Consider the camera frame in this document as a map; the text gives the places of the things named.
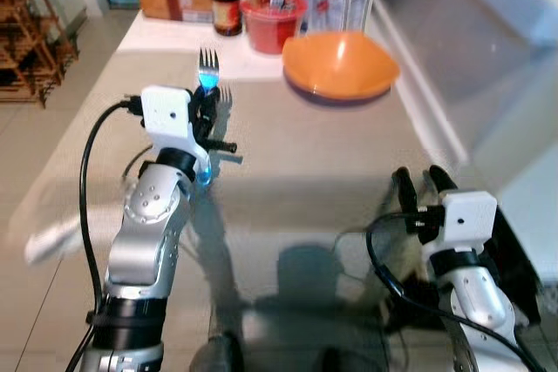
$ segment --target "fork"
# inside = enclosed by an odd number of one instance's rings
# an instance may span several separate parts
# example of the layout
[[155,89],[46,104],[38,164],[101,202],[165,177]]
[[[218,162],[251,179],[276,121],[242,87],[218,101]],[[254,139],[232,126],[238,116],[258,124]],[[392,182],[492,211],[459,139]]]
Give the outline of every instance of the fork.
[[219,83],[219,59],[217,51],[200,49],[200,64],[198,68],[200,84],[206,95]]

